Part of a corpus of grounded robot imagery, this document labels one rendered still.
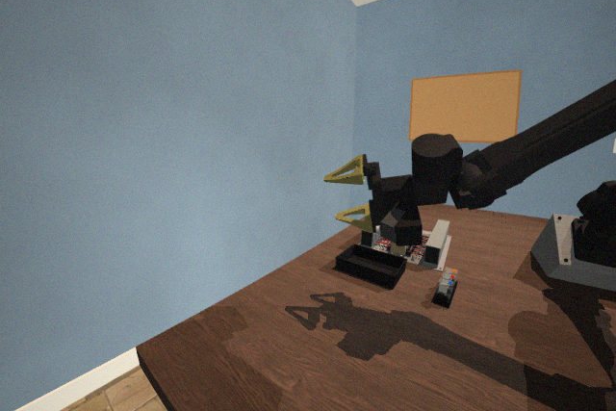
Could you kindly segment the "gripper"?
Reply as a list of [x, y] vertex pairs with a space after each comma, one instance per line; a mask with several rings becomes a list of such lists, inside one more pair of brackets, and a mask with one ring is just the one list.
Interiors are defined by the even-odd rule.
[[[338, 176], [353, 169], [355, 169], [353, 173]], [[415, 191], [414, 195], [417, 196], [415, 180], [411, 174], [381, 178], [379, 162], [368, 163], [367, 155], [362, 154], [355, 157], [343, 167], [325, 175], [323, 181], [364, 185], [364, 176], [367, 176], [369, 190], [372, 190], [372, 199], [369, 200], [368, 204], [337, 213], [336, 219], [354, 225], [366, 232], [376, 233], [376, 226], [380, 226], [380, 221], [385, 217], [381, 179], [411, 176]], [[360, 214], [365, 214], [364, 221], [346, 217]]]

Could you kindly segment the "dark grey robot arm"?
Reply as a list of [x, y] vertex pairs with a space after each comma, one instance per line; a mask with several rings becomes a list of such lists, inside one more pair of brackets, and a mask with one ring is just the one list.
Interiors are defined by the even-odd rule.
[[[380, 221], [380, 236], [398, 246], [421, 245], [418, 206], [446, 203], [449, 193], [457, 209], [487, 207], [539, 169], [614, 132], [616, 79], [524, 132], [465, 157], [452, 134], [418, 136], [411, 144], [417, 196], [411, 176], [381, 179], [387, 216]], [[616, 268], [616, 180], [603, 182], [577, 207], [583, 216], [572, 221], [575, 257]]]

